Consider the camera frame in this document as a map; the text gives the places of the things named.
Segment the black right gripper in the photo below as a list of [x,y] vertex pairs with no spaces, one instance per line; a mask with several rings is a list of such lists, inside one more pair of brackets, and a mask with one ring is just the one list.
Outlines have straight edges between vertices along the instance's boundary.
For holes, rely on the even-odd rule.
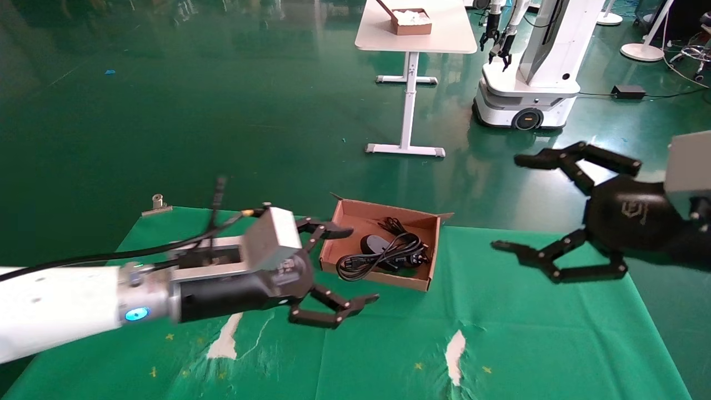
[[[587,161],[617,175],[602,184],[578,165]],[[693,258],[693,226],[674,207],[664,182],[637,177],[642,162],[586,142],[562,149],[544,148],[534,155],[516,154],[514,163],[526,169],[560,169],[588,200],[583,229],[542,249],[510,241],[493,241],[491,248],[515,254],[520,265],[535,268],[555,284],[622,279],[629,267],[624,256],[660,259]],[[607,255],[608,263],[561,269],[556,260],[591,243]]]

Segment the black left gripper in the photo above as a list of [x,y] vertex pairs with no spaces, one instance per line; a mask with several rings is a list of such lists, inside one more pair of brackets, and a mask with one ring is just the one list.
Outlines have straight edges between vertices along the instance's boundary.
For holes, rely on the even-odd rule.
[[[180,283],[179,321],[203,321],[239,312],[291,306],[288,317],[291,324],[336,329],[348,317],[357,316],[380,299],[376,293],[346,299],[321,284],[314,285],[310,252],[320,241],[352,236],[354,228],[313,217],[296,220],[296,228],[299,234],[309,233],[309,237],[302,243],[301,250],[274,270]],[[307,294],[332,312],[301,308]]]

